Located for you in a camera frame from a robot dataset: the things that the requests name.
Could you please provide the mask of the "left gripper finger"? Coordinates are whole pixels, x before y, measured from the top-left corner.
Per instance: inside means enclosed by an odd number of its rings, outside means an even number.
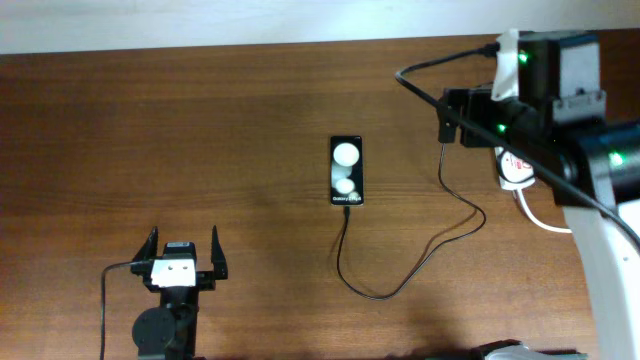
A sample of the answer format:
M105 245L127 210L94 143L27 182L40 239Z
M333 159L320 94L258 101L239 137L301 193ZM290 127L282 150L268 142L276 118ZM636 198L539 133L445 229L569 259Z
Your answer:
M220 244L216 225L212 228L210 262L213 266L214 273L228 272L226 257Z
M158 227L154 226L141 248L134 255L133 262L152 260L157 256L158 249Z

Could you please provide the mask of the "black smartphone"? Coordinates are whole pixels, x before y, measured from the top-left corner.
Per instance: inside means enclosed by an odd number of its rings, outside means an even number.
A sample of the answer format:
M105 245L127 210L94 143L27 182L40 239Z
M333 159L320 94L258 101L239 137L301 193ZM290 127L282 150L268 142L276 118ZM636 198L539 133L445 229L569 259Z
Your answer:
M364 151L358 135L336 135L330 138L329 201L334 206L363 206Z

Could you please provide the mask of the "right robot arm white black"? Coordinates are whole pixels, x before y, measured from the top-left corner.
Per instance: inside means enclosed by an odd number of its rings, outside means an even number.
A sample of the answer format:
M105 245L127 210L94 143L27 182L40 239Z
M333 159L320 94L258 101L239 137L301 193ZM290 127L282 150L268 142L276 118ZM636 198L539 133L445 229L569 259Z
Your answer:
M639 356L639 124L611 125L600 44L585 31L498 40L494 82L447 88L467 147L510 147L549 184L579 251L605 359Z

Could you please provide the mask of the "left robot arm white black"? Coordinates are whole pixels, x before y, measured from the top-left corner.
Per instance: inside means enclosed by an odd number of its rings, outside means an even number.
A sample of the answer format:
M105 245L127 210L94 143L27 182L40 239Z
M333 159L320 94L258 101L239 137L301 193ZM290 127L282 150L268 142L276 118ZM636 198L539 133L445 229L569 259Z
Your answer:
M212 229L210 270L197 268L192 242L169 242L158 251L159 232L154 227L133 257L131 273L159 295L159 305L143 311L132 326L139 359L189 360L196 357L199 295L213 291L228 278L228 266Z

